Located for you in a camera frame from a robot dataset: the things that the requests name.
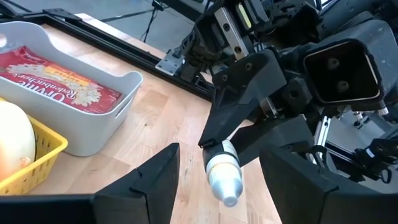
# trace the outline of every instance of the white basket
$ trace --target white basket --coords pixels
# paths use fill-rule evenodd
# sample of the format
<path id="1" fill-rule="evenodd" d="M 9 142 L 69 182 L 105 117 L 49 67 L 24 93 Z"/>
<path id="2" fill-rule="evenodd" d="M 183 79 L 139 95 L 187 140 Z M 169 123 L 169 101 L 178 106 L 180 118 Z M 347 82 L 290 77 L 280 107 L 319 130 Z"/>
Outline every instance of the white basket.
<path id="1" fill-rule="evenodd" d="M 112 111 L 89 114 L 0 77 L 0 97 L 17 104 L 27 114 L 67 138 L 66 152 L 75 156 L 91 156 L 99 152 L 126 119 L 142 83 L 142 75 L 129 72 L 123 77 L 115 77 L 73 58 L 56 49 L 43 27 L 36 24 L 3 23 L 0 24 L 0 34 L 7 38 L 0 53 L 25 45 L 35 54 L 123 94 L 124 99 Z"/>

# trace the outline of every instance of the wooden tabletop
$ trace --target wooden tabletop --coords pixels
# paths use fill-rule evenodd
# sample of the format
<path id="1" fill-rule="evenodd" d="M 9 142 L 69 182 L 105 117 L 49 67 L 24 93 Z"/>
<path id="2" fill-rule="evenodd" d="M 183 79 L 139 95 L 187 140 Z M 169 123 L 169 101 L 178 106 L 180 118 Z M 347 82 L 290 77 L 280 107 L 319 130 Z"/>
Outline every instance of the wooden tabletop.
<path id="1" fill-rule="evenodd" d="M 165 54 L 86 14 L 86 22 L 158 57 Z M 32 194 L 92 193 L 122 177 L 172 142 L 180 143 L 180 182 L 171 223 L 281 223 L 257 160 L 243 168 L 244 191 L 234 208 L 211 193 L 197 146 L 210 103 L 50 26 L 59 50 L 115 76 L 136 70 L 144 82 L 125 122 L 92 157 L 62 153 L 49 178 Z"/>

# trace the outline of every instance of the red packaging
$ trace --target red packaging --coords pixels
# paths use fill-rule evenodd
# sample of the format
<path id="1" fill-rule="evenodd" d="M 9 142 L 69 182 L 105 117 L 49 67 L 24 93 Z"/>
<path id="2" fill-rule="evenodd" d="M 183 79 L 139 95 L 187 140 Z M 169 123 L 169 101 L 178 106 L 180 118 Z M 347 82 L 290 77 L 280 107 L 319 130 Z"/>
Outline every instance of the red packaging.
<path id="1" fill-rule="evenodd" d="M 0 77 L 87 113 L 111 111 L 121 94 L 56 63 L 27 47 L 0 54 Z"/>

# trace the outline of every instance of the yellow basket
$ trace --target yellow basket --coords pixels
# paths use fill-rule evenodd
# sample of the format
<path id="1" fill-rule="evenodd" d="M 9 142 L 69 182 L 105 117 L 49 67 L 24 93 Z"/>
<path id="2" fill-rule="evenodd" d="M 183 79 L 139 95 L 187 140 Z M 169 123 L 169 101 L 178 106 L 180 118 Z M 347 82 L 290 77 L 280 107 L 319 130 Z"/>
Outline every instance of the yellow basket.
<path id="1" fill-rule="evenodd" d="M 29 116 L 36 135 L 36 160 L 0 182 L 0 195 L 24 195 L 43 182 L 68 141 Z"/>

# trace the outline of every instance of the floor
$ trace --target floor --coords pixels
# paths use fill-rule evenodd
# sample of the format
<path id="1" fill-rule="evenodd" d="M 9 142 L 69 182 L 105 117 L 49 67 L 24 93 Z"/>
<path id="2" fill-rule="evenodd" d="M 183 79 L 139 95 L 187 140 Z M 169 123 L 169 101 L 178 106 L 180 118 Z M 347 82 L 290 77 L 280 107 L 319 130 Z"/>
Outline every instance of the floor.
<path id="1" fill-rule="evenodd" d="M 13 0 L 31 10 L 62 8 L 74 14 L 86 13 L 99 20 L 153 9 L 151 0 Z M 120 19 L 108 24 L 140 39 L 146 31 L 152 13 Z M 180 45 L 189 34 L 193 22 L 173 9 L 158 12 L 147 37 L 147 43 L 167 52 Z"/>
<path id="2" fill-rule="evenodd" d="M 30 9 L 39 11 L 45 8 L 60 7 L 72 13 L 84 12 L 97 19 L 105 19 L 120 16 L 133 12 L 152 9 L 151 0 L 13 0 L 14 2 Z M 147 29 L 151 13 L 142 14 L 127 19 L 120 19 L 109 22 L 109 25 L 140 39 Z M 184 18 L 181 14 L 172 9 L 159 12 L 149 32 L 147 43 L 160 49 L 168 51 L 180 44 L 191 30 L 192 21 Z M 329 140 L 341 144 L 347 148 L 364 147 L 370 143 L 372 138 L 383 134 L 374 124 L 367 125 L 362 130 L 352 127 L 352 116 L 346 116 L 342 120 L 335 120 L 332 123 Z M 366 182 L 366 185 L 373 186 L 381 192 L 392 192 L 393 186 L 386 186 L 380 183 Z"/>

